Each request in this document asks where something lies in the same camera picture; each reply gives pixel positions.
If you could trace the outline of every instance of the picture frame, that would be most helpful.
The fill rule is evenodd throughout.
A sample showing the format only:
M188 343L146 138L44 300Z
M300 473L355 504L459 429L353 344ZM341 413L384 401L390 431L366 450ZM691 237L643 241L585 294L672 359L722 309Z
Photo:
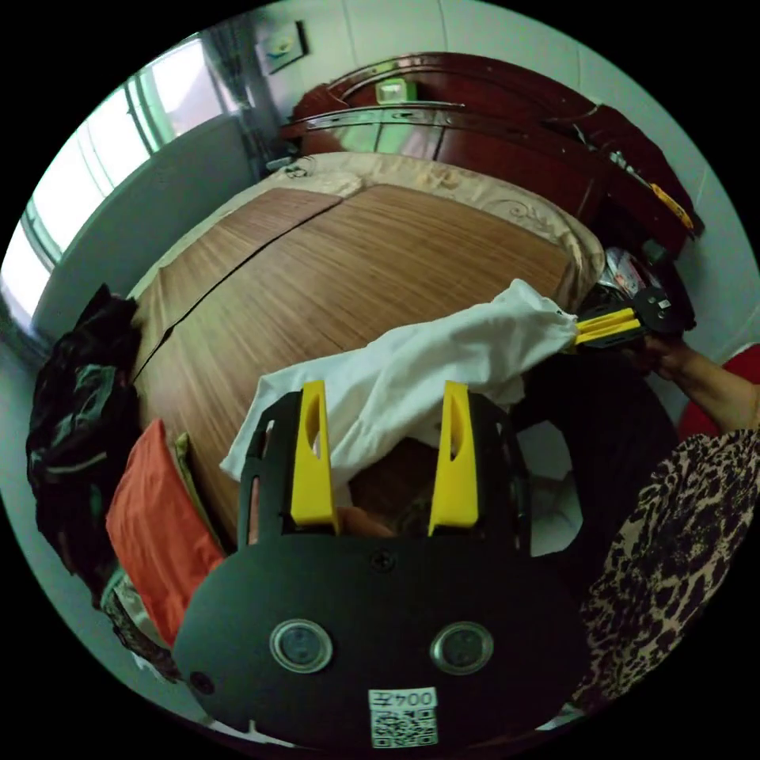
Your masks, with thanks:
M306 55L301 21L279 26L256 46L265 74L274 74Z

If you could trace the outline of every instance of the beige bed sheet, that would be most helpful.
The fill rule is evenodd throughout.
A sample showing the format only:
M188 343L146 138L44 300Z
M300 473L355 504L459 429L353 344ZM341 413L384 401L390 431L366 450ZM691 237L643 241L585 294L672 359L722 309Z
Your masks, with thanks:
M296 162L238 193L181 237L132 288L139 298L159 269L177 259L188 246L220 219L261 193L278 187L310 190L348 198L376 184L409 188L458 201L539 235L556 245L575 264L557 294L557 303L575 312L604 268L604 250L597 237L581 222L546 198L517 185L421 158L374 153L325 153Z

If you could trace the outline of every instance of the leopard print clothing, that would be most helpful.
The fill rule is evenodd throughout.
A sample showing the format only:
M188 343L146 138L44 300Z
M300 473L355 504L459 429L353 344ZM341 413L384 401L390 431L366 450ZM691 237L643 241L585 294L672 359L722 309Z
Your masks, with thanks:
M661 462L581 607L592 713L657 667L723 582L760 496L760 432L694 435Z

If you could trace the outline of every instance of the black jacket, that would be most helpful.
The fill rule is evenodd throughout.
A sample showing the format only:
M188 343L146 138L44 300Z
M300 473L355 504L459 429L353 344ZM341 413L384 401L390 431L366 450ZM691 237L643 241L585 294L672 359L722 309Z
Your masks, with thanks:
M140 433L127 380L136 310L134 299L97 291L37 376L26 441L37 527L93 598L115 561L105 515Z

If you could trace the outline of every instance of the human arm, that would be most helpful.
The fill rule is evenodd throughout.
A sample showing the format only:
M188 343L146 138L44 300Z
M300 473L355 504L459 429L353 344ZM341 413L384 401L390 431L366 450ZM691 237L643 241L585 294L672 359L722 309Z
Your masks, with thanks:
M725 370L683 340L647 336L645 343L649 368L673 381L721 433L760 427L760 386Z

